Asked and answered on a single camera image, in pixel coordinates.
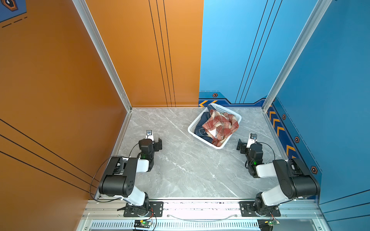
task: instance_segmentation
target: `gray marble surface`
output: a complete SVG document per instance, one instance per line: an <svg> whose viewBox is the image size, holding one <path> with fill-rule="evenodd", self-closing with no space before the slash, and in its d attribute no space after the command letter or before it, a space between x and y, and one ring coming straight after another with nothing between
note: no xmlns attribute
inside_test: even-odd
<svg viewBox="0 0 370 231"><path fill-rule="evenodd" d="M246 142L250 132L258 141L268 143L276 158L282 155L260 108L231 108L242 116L239 129L223 149L214 149L188 133L188 126L204 108L134 108L119 155L128 156L132 147L153 130L163 149L155 153L151 172L137 173L135 185L150 198L160 197L241 197L254 198L257 193L273 188L276 178L255 179L244 164L246 157L236 150L238 139ZM136 146L131 156L140 152ZM264 163L274 156L263 145Z"/></svg>

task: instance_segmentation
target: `orange wall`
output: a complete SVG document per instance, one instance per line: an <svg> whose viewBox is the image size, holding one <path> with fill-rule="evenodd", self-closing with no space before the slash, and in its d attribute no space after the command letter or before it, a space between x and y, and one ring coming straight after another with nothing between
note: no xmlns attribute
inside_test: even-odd
<svg viewBox="0 0 370 231"><path fill-rule="evenodd" d="M198 105L202 0L86 2L132 106Z"/></svg>
<svg viewBox="0 0 370 231"><path fill-rule="evenodd" d="M0 35L0 119L87 173L0 121L1 152L74 185L0 153L0 230L74 230L126 111L72 1L27 1Z"/></svg>

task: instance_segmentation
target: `mounting plate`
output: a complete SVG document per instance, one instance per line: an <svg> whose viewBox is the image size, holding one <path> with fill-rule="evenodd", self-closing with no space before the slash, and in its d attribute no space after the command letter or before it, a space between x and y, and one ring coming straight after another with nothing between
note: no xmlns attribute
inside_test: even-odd
<svg viewBox="0 0 370 231"><path fill-rule="evenodd" d="M269 217L269 215L261 216L257 214L256 211L253 210L253 204L254 204L254 201L240 201L239 202L239 207L240 207L240 212L242 213L242 217ZM274 209L272 212L272 215L274 215L274 217L280 217L281 216L280 210Z"/></svg>
<svg viewBox="0 0 370 231"><path fill-rule="evenodd" d="M163 215L163 202L162 201L150 201L149 202L149 209L153 209L153 212L154 212L154 214L157 218L162 217L162 215ZM125 212L123 213L123 216L124 217L143 217L143 216L139 216L135 212L135 208L132 208L132 207L126 208ZM151 216L151 212L148 212L148 214L145 215L145 217L150 217L150 216Z"/></svg>

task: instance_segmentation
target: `clothes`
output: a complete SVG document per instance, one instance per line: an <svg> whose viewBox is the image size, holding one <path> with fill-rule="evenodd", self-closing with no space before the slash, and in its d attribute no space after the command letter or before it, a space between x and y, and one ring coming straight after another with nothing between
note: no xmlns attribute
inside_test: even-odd
<svg viewBox="0 0 370 231"><path fill-rule="evenodd" d="M195 127L194 134L203 138L205 141L212 143L213 138L211 138L205 131L205 129L202 127L202 125L208 121L208 119L211 117L211 114L209 113L210 110L214 110L215 108L212 105L208 105L208 111L204 112L201 116L201 120L198 122L198 124Z"/></svg>
<svg viewBox="0 0 370 231"><path fill-rule="evenodd" d="M210 110L211 117L203 124L206 133L213 139L212 144L220 147L227 137L234 133L239 124L236 117L229 113L219 113L212 109Z"/></svg>

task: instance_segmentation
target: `laundry basket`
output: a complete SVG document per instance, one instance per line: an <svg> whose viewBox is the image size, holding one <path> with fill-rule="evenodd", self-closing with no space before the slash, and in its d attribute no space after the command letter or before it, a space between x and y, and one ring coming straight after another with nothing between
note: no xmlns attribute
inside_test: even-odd
<svg viewBox="0 0 370 231"><path fill-rule="evenodd" d="M240 121L242 120L242 117L238 114L238 113L236 113L236 112L234 112L234 111L232 111L232 110L230 110L230 109L228 109L228 108L226 108L226 107L223 107L223 106L221 106L221 105L218 105L218 104L216 104L216 103L211 103L210 105L212 105L215 109L216 109L216 111L218 111L218 112L220 112L220 113L224 113L224 112L226 112L226 113L229 113L229 114L233 114L233 115L235 115L235 117L236 117L236 119L237 119L237 121L238 121L238 123L240 123ZM215 149L221 149L221 148L223 148L224 146L225 146L225 144L229 141L229 139L230 139L230 137L232 136L232 134L231 135L229 135L229 137L225 140L225 142L220 146L220 147L217 147L217 146L215 146L215 145L213 145L213 144L211 144L210 142L207 142L207 141L205 141L203 138L201 138L201 137L199 137L199 136L197 136L197 135L195 135L195 133L194 133L194 131L195 131L195 127L196 127L196 125L199 123L199 121L201 120L201 117L202 117L202 114L204 113L204 112L207 112L208 111L208 108L205 108L204 110L203 110L203 112L190 124L190 126L188 127L188 132L192 135L192 136L194 136L195 138L197 138L198 140L200 140L200 141L202 141L202 142L204 142L205 144L207 144L207 145L209 145L209 146L211 146L211 147L213 147L213 148L215 148Z"/></svg>

